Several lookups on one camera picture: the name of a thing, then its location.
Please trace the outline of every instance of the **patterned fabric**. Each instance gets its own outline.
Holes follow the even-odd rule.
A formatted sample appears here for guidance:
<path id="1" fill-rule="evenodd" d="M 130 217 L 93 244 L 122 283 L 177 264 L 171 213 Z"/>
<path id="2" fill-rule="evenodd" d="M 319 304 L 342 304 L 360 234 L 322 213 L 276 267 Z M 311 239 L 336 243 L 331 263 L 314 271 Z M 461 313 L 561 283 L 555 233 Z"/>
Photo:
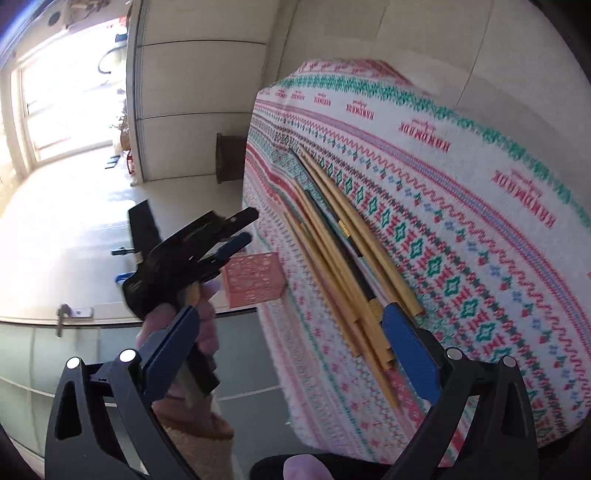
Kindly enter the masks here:
<path id="1" fill-rule="evenodd" d="M 243 194 L 261 212 L 251 251 L 279 252 L 288 280 L 259 315 L 304 443 L 393 462 L 428 405 L 396 370 L 390 380 L 404 408 L 389 406 L 290 238 L 280 199 L 300 211 L 291 182 L 312 188 L 290 153 L 294 142 L 388 250 L 426 309 L 421 327 L 470 358 L 517 359 L 540 445 L 582 422 L 591 407 L 587 212 L 522 146 L 436 105 L 387 64 L 310 61 L 259 92 Z M 475 405 L 467 405 L 447 461 Z"/>

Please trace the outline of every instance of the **table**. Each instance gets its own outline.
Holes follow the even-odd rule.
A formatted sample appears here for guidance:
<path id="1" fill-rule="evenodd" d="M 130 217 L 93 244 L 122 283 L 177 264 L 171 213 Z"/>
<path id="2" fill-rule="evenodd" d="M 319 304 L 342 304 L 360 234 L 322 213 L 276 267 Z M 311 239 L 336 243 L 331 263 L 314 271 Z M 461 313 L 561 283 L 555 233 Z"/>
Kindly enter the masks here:
<path id="1" fill-rule="evenodd" d="M 281 216 L 283 201 L 298 210 L 293 181 L 311 188 L 295 142 L 387 249 L 425 307 L 417 323 L 470 358 L 514 356 L 539 445 L 575 429 L 591 407 L 588 213 L 523 146 L 438 105 L 386 63 L 314 60 L 259 92 L 243 190 L 260 211 L 250 251 L 279 252 L 288 281 L 258 311 L 298 437 L 391 463 L 429 405 L 398 369 L 389 379 L 402 409 L 393 410 L 331 318 Z"/>

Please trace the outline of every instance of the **fuzzy beige fabric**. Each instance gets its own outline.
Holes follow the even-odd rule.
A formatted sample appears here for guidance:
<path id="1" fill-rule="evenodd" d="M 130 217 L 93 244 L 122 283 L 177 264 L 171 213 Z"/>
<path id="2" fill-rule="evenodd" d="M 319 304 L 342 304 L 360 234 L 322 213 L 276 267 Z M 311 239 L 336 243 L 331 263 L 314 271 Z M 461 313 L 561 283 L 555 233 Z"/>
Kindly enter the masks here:
<path id="1" fill-rule="evenodd" d="M 164 427 L 175 447 L 202 480 L 233 480 L 233 440 L 213 440 L 196 437 L 170 427 Z"/>

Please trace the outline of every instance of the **door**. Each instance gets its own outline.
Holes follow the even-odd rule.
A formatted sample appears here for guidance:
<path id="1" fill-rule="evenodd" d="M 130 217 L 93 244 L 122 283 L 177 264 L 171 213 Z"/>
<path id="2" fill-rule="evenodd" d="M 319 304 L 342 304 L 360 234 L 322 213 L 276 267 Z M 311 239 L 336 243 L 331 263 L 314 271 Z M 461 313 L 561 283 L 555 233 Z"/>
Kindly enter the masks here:
<path id="1" fill-rule="evenodd" d="M 111 144 L 125 97 L 125 42 L 115 40 L 125 32 L 120 20 L 106 22 L 53 41 L 22 66 L 25 125 L 37 162 Z"/>

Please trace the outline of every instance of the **black clamp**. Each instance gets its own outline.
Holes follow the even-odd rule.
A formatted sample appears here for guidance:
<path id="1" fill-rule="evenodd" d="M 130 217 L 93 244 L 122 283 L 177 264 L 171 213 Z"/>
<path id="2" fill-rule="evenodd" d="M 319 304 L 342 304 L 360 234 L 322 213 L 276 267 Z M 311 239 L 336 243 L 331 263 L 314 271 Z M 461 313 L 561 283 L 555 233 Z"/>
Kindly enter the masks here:
<path id="1" fill-rule="evenodd" d="M 534 417 L 513 357 L 490 364 L 444 349 L 395 303 L 385 308 L 382 328 L 417 394 L 432 405 L 384 480 L 537 480 Z M 478 405 L 459 456 L 438 468 L 473 395 Z"/>

